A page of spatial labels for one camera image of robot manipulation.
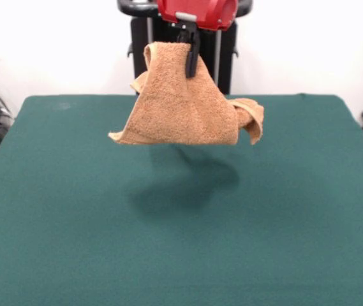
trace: black equipment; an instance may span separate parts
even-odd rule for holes
[[[171,26],[171,23],[161,18],[159,7],[155,2],[136,3],[132,0],[117,0],[117,4],[123,13],[133,16],[131,20],[132,43],[128,56],[133,54],[135,77],[138,77],[147,69],[143,56],[145,46],[153,41],[180,41],[180,29],[178,26]],[[251,8],[252,0],[239,0],[235,17],[247,15]],[[199,48],[199,54],[223,94],[230,93],[232,57],[234,54],[238,56],[235,47],[237,24],[235,21],[231,21],[232,23],[226,31],[198,29],[200,42],[198,46],[195,45],[195,48]],[[192,64],[186,67],[187,77],[195,73],[194,53],[191,56]]]

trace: towel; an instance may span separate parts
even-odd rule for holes
[[[255,144],[262,136],[263,107],[252,99],[227,100],[201,57],[186,78],[187,43],[155,42],[144,50],[147,71],[131,85],[140,93],[123,131],[122,144],[234,145],[244,128]]]

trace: white wall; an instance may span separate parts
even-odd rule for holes
[[[337,94],[363,110],[363,1],[254,0],[232,93]],[[0,93],[132,94],[130,17],[116,0],[0,0]]]

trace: green felt surface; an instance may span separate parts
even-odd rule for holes
[[[0,305],[363,305],[363,132],[257,96],[264,137],[120,146],[133,96],[29,98],[0,148]]]

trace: metal pole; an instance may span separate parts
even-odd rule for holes
[[[215,34],[215,56],[214,56],[214,83],[218,86],[219,78],[219,60],[221,57],[221,30],[218,30]]]

